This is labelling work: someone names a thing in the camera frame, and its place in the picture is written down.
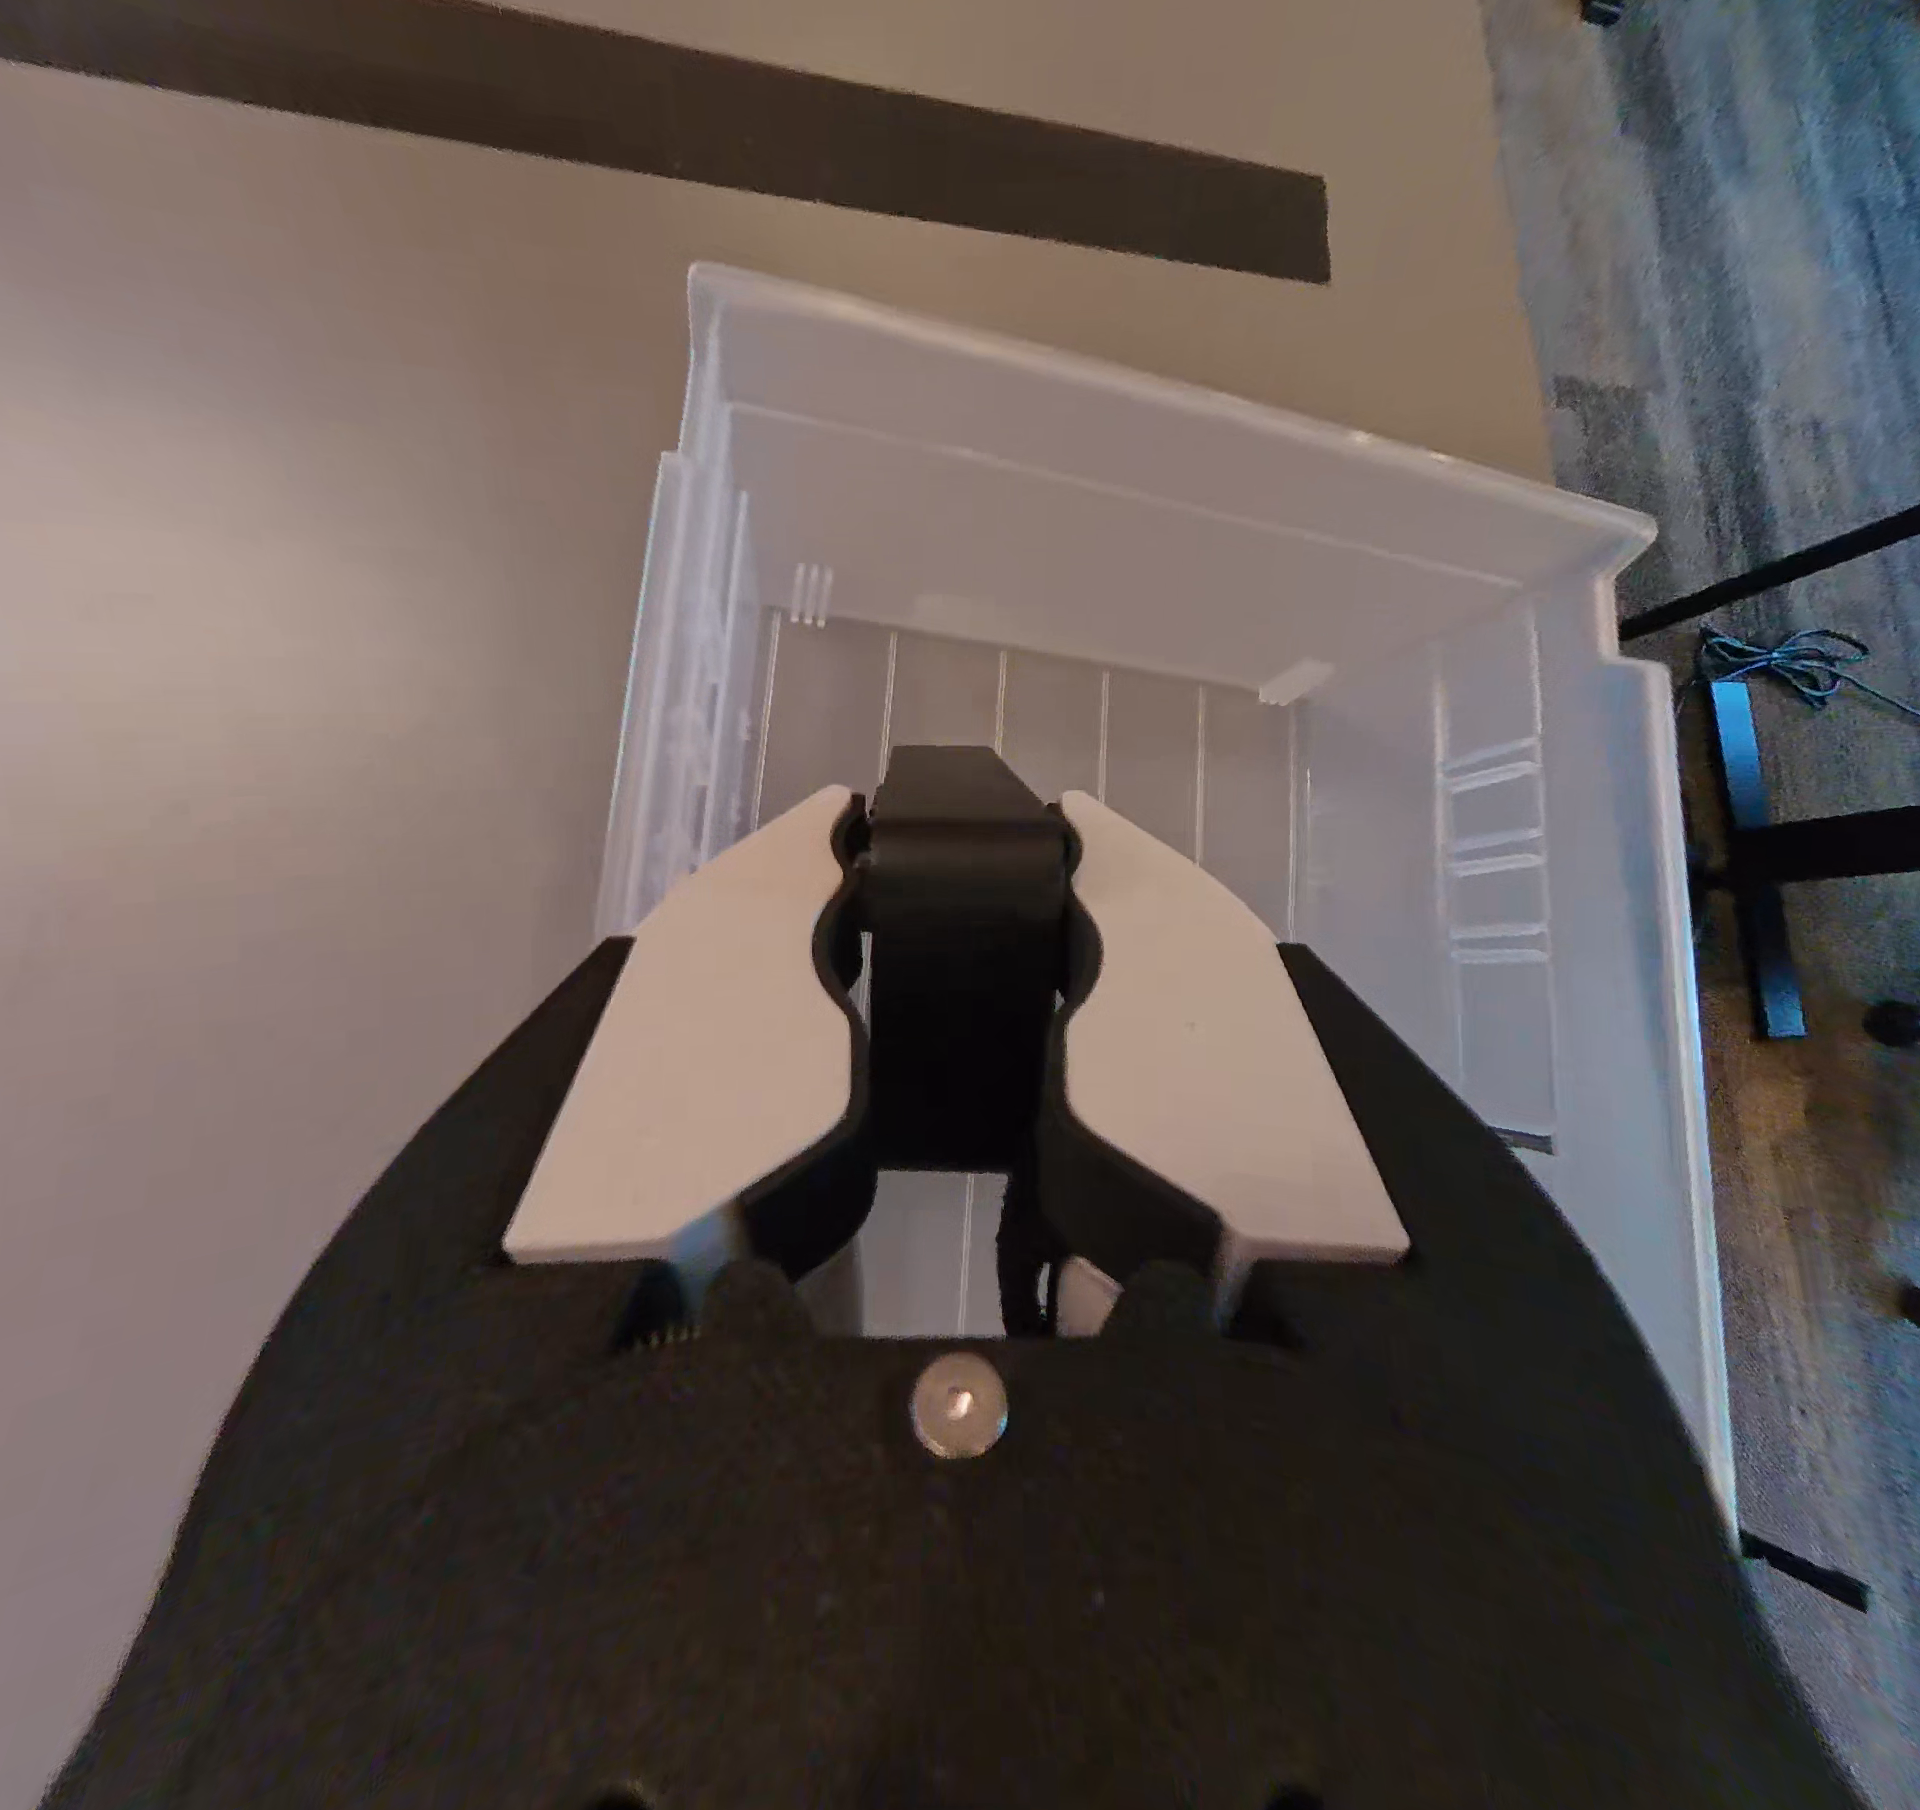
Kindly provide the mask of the black usb hub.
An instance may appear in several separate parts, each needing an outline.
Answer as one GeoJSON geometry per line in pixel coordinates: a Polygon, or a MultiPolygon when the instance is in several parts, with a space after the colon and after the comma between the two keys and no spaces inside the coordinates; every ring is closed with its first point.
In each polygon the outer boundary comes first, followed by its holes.
{"type": "Polygon", "coordinates": [[[893,750],[856,883],[878,1169],[1033,1179],[1079,853],[994,749],[893,750]]]}

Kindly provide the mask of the clear plastic bin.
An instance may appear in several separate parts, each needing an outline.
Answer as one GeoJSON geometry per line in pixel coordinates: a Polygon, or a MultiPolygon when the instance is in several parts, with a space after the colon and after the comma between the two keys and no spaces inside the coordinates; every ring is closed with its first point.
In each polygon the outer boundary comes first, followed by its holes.
{"type": "Polygon", "coordinates": [[[903,745],[1087,791],[1511,1147],[1738,1491],[1651,524],[762,272],[688,274],[596,935],[903,745]]]}

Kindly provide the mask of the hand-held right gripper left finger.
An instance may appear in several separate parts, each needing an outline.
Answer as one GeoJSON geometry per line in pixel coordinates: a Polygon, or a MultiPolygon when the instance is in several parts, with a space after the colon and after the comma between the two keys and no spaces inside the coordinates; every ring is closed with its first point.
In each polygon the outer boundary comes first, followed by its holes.
{"type": "Polygon", "coordinates": [[[503,1234],[513,1263],[802,1281],[851,1247],[878,1185],[849,981],[861,823],[829,784],[639,920],[503,1234]]]}

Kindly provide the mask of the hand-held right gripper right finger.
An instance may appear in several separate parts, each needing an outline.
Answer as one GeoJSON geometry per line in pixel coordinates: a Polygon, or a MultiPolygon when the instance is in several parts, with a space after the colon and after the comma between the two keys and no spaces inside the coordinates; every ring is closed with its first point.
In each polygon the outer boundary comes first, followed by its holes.
{"type": "Polygon", "coordinates": [[[1400,1263],[1409,1233],[1277,938],[1198,864],[1092,794],[1047,1066],[1060,1301],[1095,1326],[1140,1269],[1195,1271],[1227,1320],[1260,1266],[1400,1263]]]}

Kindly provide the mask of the black stand pole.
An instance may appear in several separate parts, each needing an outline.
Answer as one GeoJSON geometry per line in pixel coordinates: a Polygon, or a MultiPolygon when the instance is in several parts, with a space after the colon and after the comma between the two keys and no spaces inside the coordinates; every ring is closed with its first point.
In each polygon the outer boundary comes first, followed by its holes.
{"type": "Polygon", "coordinates": [[[1618,623],[1618,638],[1631,645],[1660,636],[1678,625],[1700,621],[1712,611],[1789,587],[1810,578],[1828,574],[1846,562],[1877,557],[1892,546],[1918,537],[1918,506],[1902,508],[1860,529],[1825,537],[1770,562],[1759,562],[1732,578],[1685,591],[1647,611],[1627,615],[1618,623]]]}

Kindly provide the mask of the black desk foot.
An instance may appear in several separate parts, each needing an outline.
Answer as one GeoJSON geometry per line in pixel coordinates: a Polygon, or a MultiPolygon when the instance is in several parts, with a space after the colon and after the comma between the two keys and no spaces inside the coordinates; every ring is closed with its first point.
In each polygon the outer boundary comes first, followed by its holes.
{"type": "Polygon", "coordinates": [[[1705,686],[1722,855],[1693,878],[1697,893],[1732,900],[1741,974],[1756,1037],[1808,1037],[1784,891],[1795,883],[1883,880],[1918,870],[1918,808],[1890,807],[1776,823],[1751,690],[1719,677],[1705,686]]]}

